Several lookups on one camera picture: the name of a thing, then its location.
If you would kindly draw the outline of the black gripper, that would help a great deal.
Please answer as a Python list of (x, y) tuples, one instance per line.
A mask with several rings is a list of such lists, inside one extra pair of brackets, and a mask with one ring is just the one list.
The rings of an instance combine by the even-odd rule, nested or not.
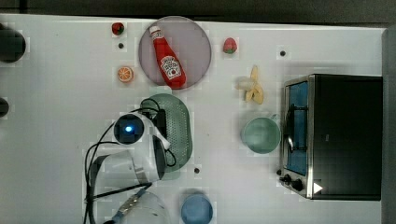
[(160, 109), (152, 119), (153, 124), (157, 127), (161, 134), (166, 134), (166, 114)]

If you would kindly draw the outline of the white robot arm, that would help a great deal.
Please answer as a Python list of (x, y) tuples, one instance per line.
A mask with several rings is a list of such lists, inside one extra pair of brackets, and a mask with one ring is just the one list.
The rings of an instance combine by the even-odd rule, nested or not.
[(135, 190), (129, 203), (110, 219), (125, 217), (137, 200), (165, 174), (165, 151), (170, 143), (140, 109), (120, 116), (92, 145), (85, 161), (86, 211), (84, 221), (96, 224), (94, 203), (98, 199)]

